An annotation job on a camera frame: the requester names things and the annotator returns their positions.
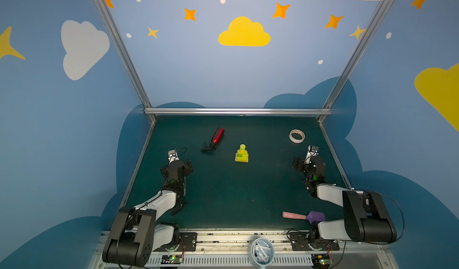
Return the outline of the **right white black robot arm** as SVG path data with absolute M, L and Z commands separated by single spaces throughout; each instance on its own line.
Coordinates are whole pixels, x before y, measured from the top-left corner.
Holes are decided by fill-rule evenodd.
M 376 245 L 398 240 L 396 226 L 386 208 L 383 195 L 376 191 L 352 190 L 325 180 L 326 164 L 318 155 L 295 157 L 292 167 L 304 175 L 304 184 L 312 197 L 333 203 L 343 210 L 343 219 L 327 221 L 324 214 L 308 214 L 308 243 L 316 250 L 334 240 Z

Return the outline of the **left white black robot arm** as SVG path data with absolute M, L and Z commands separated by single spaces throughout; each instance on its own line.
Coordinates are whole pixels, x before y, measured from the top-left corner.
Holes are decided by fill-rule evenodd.
M 179 245 L 178 225 L 157 221 L 166 212 L 173 215 L 186 206 L 186 177 L 192 172 L 191 161 L 174 158 L 161 168 L 164 184 L 155 196 L 118 210 L 102 253 L 104 263 L 121 269 L 144 267 L 154 250 Z

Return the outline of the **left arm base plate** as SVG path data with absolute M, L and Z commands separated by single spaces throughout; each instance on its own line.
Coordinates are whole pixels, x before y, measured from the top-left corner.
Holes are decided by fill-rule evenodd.
M 197 233 L 196 232 L 185 232 L 180 233 L 179 238 L 173 238 L 173 240 L 166 245 L 155 249 L 154 252 L 195 252 L 197 246 Z

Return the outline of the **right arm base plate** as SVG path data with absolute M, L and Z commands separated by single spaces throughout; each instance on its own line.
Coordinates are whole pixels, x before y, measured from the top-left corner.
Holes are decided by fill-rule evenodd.
M 309 237 L 309 233 L 300 231 L 288 231 L 286 233 L 293 251 L 339 251 L 340 247 L 336 240 L 325 240 Z

